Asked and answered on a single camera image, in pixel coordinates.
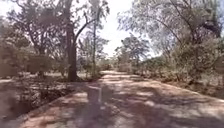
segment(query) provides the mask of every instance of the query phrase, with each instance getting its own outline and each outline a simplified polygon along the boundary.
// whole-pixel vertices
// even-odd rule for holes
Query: path
[[[223,128],[224,101],[160,82],[105,72],[6,128]]]

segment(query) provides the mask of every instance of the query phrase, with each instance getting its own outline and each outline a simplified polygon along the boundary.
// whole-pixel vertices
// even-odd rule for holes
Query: tree
[[[66,42],[67,42],[68,63],[69,63],[68,79],[69,79],[69,81],[76,81],[78,78],[77,67],[76,67],[78,37],[82,33],[82,31],[88,25],[90,25],[92,22],[96,21],[97,18],[92,17],[92,15],[90,15],[90,17],[88,17],[88,14],[92,13],[91,10],[84,11],[84,18],[85,18],[86,22],[80,27],[79,22],[77,22],[77,21],[81,21],[80,17],[77,17],[77,19],[75,21],[71,20],[72,2],[73,2],[73,0],[59,1],[58,7],[59,6],[62,7],[62,10],[64,10],[63,15],[66,19],[66,21],[65,21],[65,23],[66,23]],[[103,9],[103,7],[107,6],[107,2],[105,2],[105,1],[102,1],[102,6],[98,5],[98,4],[101,4],[101,2],[97,2],[94,0],[90,1],[90,4],[94,7],[97,4],[97,7],[99,7],[100,9]],[[88,7],[87,7],[87,5],[84,5],[81,8],[77,8],[76,13],[78,13],[80,10],[82,10],[82,8],[86,9]]]
[[[79,53],[83,60],[82,65],[86,71],[87,70],[88,72],[91,71],[91,75],[93,78],[97,76],[97,72],[95,69],[96,69],[96,66],[98,65],[97,63],[94,64],[93,61],[98,62],[105,58],[106,53],[103,52],[103,48],[107,43],[108,43],[108,40],[103,39],[100,36],[94,37],[94,34],[92,31],[88,31],[86,33],[85,39],[82,42],[80,41],[79,43],[80,45]]]
[[[147,56],[149,52],[149,42],[147,40],[139,40],[137,37],[131,34],[130,37],[121,41],[122,46],[116,49],[118,58],[122,67],[134,68],[134,73],[140,66],[140,60]]]
[[[3,24],[1,30],[1,76],[12,77],[17,76],[19,72],[28,71],[28,61],[31,52],[27,48],[30,45],[30,41],[9,24]]]
[[[54,13],[52,1],[11,1],[21,9],[8,13],[13,28],[28,37],[36,54],[49,56],[50,47],[54,46],[57,32],[61,30],[57,27],[61,24],[61,17]],[[43,77],[44,72],[39,71],[39,75]]]
[[[111,70],[112,69],[111,60],[110,59],[102,59],[99,62],[99,67],[103,71],[105,71],[105,70]]]
[[[95,0],[95,1],[92,1],[92,16],[95,17],[95,21],[94,21],[94,24],[93,24],[93,49],[92,49],[92,77],[95,77],[96,76],[96,56],[97,56],[97,53],[99,53],[99,46],[101,45],[101,43],[103,43],[103,45],[105,43],[107,43],[108,41],[105,40],[105,39],[102,39],[102,38],[99,38],[97,37],[97,29],[102,29],[103,26],[102,26],[102,21],[100,20],[102,17],[106,17],[106,15],[109,13],[109,7],[107,6],[108,3],[106,1],[102,1],[102,5],[101,7],[99,6],[99,1],[98,0]]]
[[[188,73],[196,81],[204,70],[211,68],[207,63],[217,48],[208,50],[205,42],[220,38],[221,18],[216,0],[135,0],[132,9],[120,14],[119,22],[121,29],[151,38],[156,51],[162,52],[170,63],[174,62],[172,66],[187,66]]]
[[[162,75],[162,69],[166,66],[166,63],[164,61],[164,58],[162,56],[160,57],[154,57],[147,59],[141,63],[141,66],[145,67],[146,70],[150,71],[152,73],[152,76],[163,77]]]

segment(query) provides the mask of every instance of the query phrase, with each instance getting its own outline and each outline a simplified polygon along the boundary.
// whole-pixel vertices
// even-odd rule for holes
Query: green foliage
[[[0,67],[1,77],[17,76],[24,66],[22,53],[12,45],[1,43],[0,45]]]
[[[140,66],[140,60],[145,58],[149,52],[149,42],[140,40],[134,35],[121,42],[122,46],[115,50],[117,52],[118,70],[136,73]]]
[[[30,45],[30,41],[25,35],[14,29],[12,26],[4,27],[2,35],[4,42],[14,45],[16,48],[24,48]]]
[[[99,62],[99,67],[101,71],[105,71],[105,70],[111,70],[112,66],[111,66],[111,62],[109,59],[102,59]]]
[[[48,72],[52,70],[52,59],[44,55],[30,55],[27,66],[32,74]]]
[[[36,57],[30,58],[29,67],[39,69],[41,72],[47,71],[50,67],[44,58],[53,58],[57,63],[53,67],[58,68],[62,74],[66,72],[65,70],[69,70],[68,77],[74,81],[77,77],[78,37],[87,27],[103,28],[102,18],[109,13],[108,3],[105,0],[90,0],[84,3],[75,0],[11,0],[11,2],[21,11],[13,9],[8,13],[9,24],[13,26],[13,31],[18,33],[7,32],[9,36],[6,40],[10,43],[16,42],[18,48],[32,46]],[[97,41],[100,42],[97,44],[99,46],[96,46],[98,57],[98,53],[102,53],[101,43],[108,41],[102,38],[98,38]]]
[[[163,63],[150,62],[148,70],[157,72],[162,68],[177,76],[187,73],[197,81],[212,70],[223,52],[219,2],[134,0],[129,11],[119,14],[119,28],[151,38],[153,51],[162,53]]]
[[[150,71],[151,76],[162,77],[162,70],[167,68],[168,65],[164,57],[155,57],[143,61],[141,66],[144,67],[145,70]]]

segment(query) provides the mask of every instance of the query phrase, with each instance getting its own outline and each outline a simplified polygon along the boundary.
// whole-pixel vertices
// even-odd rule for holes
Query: roadside vegetation
[[[118,71],[224,98],[224,65],[217,62],[224,49],[222,7],[221,0],[134,0],[118,21],[140,36],[124,39],[111,60]]]
[[[9,111],[6,119],[101,77],[108,40],[99,31],[110,12],[107,1],[7,2],[15,9],[0,18],[0,77],[6,81],[0,83],[0,93],[6,95],[1,100]]]

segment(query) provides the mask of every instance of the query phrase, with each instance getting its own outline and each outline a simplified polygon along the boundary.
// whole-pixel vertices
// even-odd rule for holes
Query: dirt
[[[5,128],[223,128],[224,101],[138,76],[106,71]]]
[[[80,85],[83,84],[33,78],[0,79],[0,122],[16,119],[43,104],[71,93]]]

